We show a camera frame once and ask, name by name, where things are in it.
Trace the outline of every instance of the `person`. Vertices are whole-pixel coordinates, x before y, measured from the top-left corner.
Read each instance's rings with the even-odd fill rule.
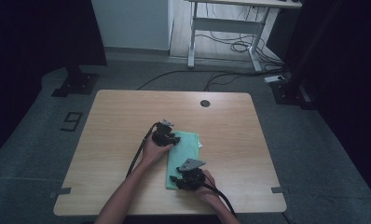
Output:
[[[165,147],[157,146],[151,139],[151,134],[145,142],[143,148],[143,156],[141,161],[133,169],[132,173],[122,182],[116,189],[110,199],[102,208],[100,214],[95,220],[95,224],[118,224],[122,223],[128,214],[131,207],[132,200],[137,193],[142,178],[164,154],[171,148],[172,144]],[[214,178],[209,171],[204,170],[210,181],[205,181],[206,184],[215,185]],[[214,212],[218,215],[222,223],[239,223],[239,221],[231,214],[224,203],[220,200],[219,196],[204,187],[195,190],[198,197],[207,203]]]

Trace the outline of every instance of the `black floor mount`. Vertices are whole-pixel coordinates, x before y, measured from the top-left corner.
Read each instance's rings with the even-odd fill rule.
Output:
[[[98,81],[98,74],[88,74],[81,72],[76,66],[66,67],[68,76],[59,89],[56,89],[52,97],[66,97],[68,94],[90,95]]]
[[[272,82],[270,87],[278,105],[300,105],[305,110],[315,109],[313,104],[305,99],[306,97],[300,89],[291,91],[288,84],[284,82]]]

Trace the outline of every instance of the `black curtain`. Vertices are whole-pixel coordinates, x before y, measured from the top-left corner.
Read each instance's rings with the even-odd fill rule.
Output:
[[[306,1],[285,61],[371,188],[371,1]]]
[[[106,65],[90,0],[0,0],[0,147],[40,92],[41,77],[80,64]]]

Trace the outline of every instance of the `folded towel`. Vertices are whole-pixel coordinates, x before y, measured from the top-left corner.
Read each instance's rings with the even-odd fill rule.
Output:
[[[197,133],[185,133],[173,131],[176,137],[181,137],[180,142],[169,151],[168,172],[166,175],[166,189],[178,189],[171,181],[170,176],[181,178],[176,168],[183,165],[186,159],[197,160],[199,157],[199,135]]]

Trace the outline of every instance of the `wooden table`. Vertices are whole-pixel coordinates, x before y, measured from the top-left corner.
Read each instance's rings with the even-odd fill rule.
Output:
[[[248,52],[252,60],[254,70],[256,72],[262,72],[261,65],[258,61],[256,49],[258,42],[261,38],[262,32],[264,31],[265,23],[267,21],[269,10],[272,7],[277,8],[301,8],[302,4],[293,2],[292,0],[279,1],[279,0],[186,0],[194,3],[194,14],[192,18],[191,27],[191,42],[188,50],[188,63],[189,68],[194,67],[195,63],[195,33],[197,30],[201,31],[216,31],[216,32],[227,32],[227,33],[238,33],[255,35],[252,46]],[[213,4],[225,4],[225,5],[242,5],[250,7],[265,7],[265,13],[261,21],[239,21],[239,20],[222,20],[215,18],[199,18],[197,17],[198,3],[213,3]]]
[[[202,100],[211,103],[200,105]],[[151,125],[200,135],[202,166],[237,213],[283,212],[286,203],[252,99],[247,93],[99,91],[54,207],[58,216],[98,215],[124,180]],[[212,214],[193,192],[165,189],[167,157],[145,176],[131,215]]]

